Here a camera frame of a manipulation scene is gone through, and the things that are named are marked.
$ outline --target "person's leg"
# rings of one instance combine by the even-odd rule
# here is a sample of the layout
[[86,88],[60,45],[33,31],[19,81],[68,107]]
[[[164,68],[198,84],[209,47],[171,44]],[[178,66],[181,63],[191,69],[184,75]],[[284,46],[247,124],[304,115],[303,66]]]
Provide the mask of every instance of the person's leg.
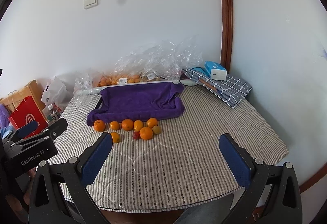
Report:
[[190,207],[174,224],[220,224],[229,214],[233,198],[234,194],[229,194],[218,200]]

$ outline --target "striped tablecloth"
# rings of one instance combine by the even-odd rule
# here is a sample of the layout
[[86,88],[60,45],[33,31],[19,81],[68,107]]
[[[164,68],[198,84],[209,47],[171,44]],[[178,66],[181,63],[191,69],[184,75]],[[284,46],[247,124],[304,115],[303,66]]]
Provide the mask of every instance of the striped tablecloth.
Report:
[[[100,209],[120,212],[157,212],[186,208],[221,198],[239,186],[219,151],[219,136],[229,133],[253,157],[275,165],[288,149],[269,124],[241,101],[234,109],[202,86],[185,87],[179,94],[185,112],[159,121],[162,133],[153,139],[133,140],[132,131],[118,131],[122,142],[113,145],[94,183],[87,187]],[[86,116],[100,95],[73,98],[63,113],[68,129],[55,142],[58,154],[50,164],[79,156],[100,136],[86,125]],[[71,200],[66,186],[64,197]]]

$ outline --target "plastic bottle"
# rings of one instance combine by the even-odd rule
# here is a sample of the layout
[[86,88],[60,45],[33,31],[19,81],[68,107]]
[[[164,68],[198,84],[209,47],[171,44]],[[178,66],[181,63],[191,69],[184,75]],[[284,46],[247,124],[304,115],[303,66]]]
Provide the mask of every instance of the plastic bottle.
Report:
[[60,116],[61,116],[61,114],[60,114],[60,112],[57,110],[57,108],[53,108],[53,105],[52,105],[52,104],[50,104],[50,105],[48,106],[48,108],[49,108],[49,110],[50,110],[50,116],[51,116],[52,120],[53,120],[54,122],[58,121],[59,118],[60,118]]

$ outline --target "white logo on red bag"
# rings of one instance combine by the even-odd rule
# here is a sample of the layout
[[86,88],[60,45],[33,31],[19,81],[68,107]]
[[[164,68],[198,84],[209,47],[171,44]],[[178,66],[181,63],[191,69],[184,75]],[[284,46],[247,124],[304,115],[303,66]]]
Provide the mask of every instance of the white logo on red bag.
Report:
[[33,114],[28,114],[28,115],[26,115],[26,117],[25,117],[25,122],[26,122],[26,124],[30,123],[30,122],[33,121],[33,120],[35,120]]

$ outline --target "red fruit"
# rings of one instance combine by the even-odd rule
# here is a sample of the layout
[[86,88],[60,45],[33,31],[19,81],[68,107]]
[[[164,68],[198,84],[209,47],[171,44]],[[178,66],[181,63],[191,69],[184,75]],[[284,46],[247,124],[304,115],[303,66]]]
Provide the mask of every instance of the red fruit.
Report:
[[141,137],[140,137],[140,132],[134,132],[133,133],[133,139],[140,139]]

